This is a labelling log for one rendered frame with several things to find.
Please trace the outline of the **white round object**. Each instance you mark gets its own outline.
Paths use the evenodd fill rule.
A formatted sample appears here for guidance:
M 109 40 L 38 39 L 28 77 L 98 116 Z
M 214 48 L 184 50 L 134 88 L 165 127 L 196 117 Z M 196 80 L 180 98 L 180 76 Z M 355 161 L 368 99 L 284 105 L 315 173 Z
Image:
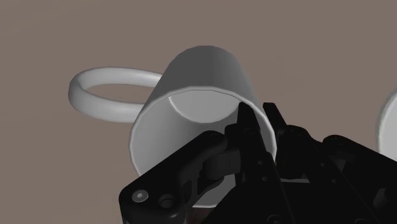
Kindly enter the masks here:
M 397 160 L 397 87 L 387 97 L 377 125 L 378 152 Z

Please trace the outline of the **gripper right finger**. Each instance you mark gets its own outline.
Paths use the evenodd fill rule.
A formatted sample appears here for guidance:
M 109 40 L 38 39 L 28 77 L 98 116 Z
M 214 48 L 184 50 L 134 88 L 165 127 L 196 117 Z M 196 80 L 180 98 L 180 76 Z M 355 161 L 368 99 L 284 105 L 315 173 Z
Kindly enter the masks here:
M 397 162 L 340 135 L 315 140 L 274 103 L 275 164 L 296 224 L 397 224 Z

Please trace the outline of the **white mug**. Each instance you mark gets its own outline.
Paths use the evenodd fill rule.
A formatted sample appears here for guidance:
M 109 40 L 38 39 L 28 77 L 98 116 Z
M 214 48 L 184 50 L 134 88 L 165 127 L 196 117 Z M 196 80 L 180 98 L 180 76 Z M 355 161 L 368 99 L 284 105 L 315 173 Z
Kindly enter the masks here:
M 144 103 L 107 99 L 90 87 L 125 84 L 152 88 Z M 277 151 L 275 132 L 237 58 L 216 46 L 195 46 L 177 55 L 159 74 L 125 67 L 98 67 L 69 84 L 71 106 L 88 116 L 131 123 L 129 152 L 144 174 L 204 131 L 223 132 L 237 120 L 243 102 L 256 115 L 268 152 Z

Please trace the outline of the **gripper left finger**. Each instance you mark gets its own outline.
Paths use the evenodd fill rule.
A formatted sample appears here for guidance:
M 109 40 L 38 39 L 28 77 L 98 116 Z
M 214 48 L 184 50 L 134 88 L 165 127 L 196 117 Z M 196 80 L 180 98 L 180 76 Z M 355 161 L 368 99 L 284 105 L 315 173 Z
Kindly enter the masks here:
M 281 217 L 281 183 L 253 109 L 238 107 L 224 133 L 208 130 L 127 185 L 119 195 L 123 224 L 185 224 L 193 205 L 228 175 L 237 184 L 201 224 L 273 224 Z

